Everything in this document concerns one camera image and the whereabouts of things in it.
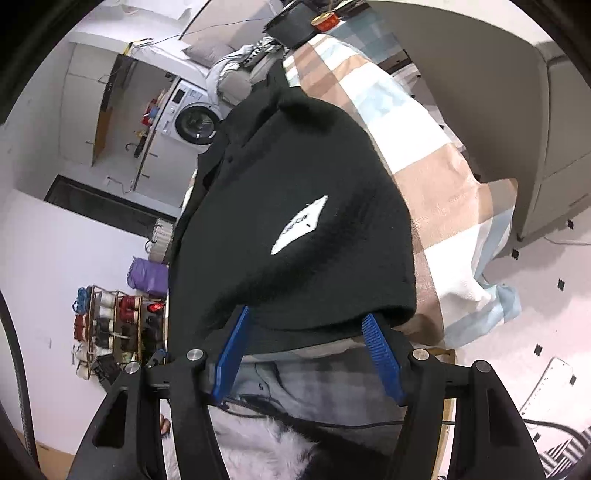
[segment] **metal screw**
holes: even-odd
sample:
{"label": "metal screw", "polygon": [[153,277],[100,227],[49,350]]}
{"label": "metal screw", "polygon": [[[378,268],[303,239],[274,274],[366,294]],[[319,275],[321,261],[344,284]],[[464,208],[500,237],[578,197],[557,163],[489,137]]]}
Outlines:
{"label": "metal screw", "polygon": [[426,360],[427,358],[429,358],[429,352],[427,352],[423,348],[417,348],[413,351],[413,357],[417,360]]}
{"label": "metal screw", "polygon": [[130,362],[125,366],[125,371],[129,374],[134,374],[139,370],[138,362]]}
{"label": "metal screw", "polygon": [[477,369],[479,372],[482,372],[482,373],[484,373],[484,374],[487,374],[488,372],[490,372],[490,371],[491,371],[491,368],[492,368],[492,367],[491,367],[490,363],[488,363],[488,362],[485,362],[484,360],[478,360],[478,361],[476,362],[476,369]]}
{"label": "metal screw", "polygon": [[194,348],[187,352],[187,358],[194,362],[195,360],[199,360],[203,356],[203,350],[199,348]]}

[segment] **wooden cabinet door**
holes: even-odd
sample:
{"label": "wooden cabinet door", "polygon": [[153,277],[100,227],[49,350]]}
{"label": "wooden cabinet door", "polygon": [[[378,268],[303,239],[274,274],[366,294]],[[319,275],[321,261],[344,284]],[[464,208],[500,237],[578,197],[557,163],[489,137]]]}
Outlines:
{"label": "wooden cabinet door", "polygon": [[92,165],[96,124],[105,85],[66,75],[61,102],[60,153],[70,161]]}

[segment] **striped fabric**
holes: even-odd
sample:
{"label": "striped fabric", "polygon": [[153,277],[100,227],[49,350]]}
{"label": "striped fabric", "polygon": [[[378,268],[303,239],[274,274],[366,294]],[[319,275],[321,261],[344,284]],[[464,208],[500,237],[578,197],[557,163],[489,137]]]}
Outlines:
{"label": "striped fabric", "polygon": [[389,26],[373,8],[341,21],[328,35],[361,50],[374,63],[380,63],[402,51]]}
{"label": "striped fabric", "polygon": [[[407,202],[417,313],[399,329],[416,343],[457,348],[514,318],[520,311],[515,291],[485,283],[482,271],[509,236],[516,181],[476,181],[427,110],[354,47],[317,35],[284,67],[291,86],[342,108],[368,133]],[[341,340],[245,360],[314,358],[359,345]]]}
{"label": "striped fabric", "polygon": [[[589,442],[591,442],[591,427],[581,433]],[[577,439],[572,438],[541,453],[540,460],[542,460],[542,466],[544,467],[546,477],[552,476],[559,480],[562,478],[561,474],[563,472],[564,476],[566,476],[566,469],[575,465],[583,456],[584,452],[584,446],[581,445]]]}

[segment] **fluffy white fur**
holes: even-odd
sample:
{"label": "fluffy white fur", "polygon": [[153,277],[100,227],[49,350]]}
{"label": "fluffy white fur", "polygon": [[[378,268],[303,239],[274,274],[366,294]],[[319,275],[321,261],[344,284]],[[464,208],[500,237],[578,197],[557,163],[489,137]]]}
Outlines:
{"label": "fluffy white fur", "polygon": [[[271,419],[236,417],[215,407],[209,414],[231,480],[297,480],[310,462],[314,443]],[[169,480],[180,480],[172,434],[162,446]]]}

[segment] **gray pillow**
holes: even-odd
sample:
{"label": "gray pillow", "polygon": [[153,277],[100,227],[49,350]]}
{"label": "gray pillow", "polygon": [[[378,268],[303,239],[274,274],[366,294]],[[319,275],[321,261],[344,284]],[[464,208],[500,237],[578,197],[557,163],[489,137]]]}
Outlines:
{"label": "gray pillow", "polygon": [[233,51],[232,47],[214,38],[200,38],[183,50],[191,60],[208,68]]}

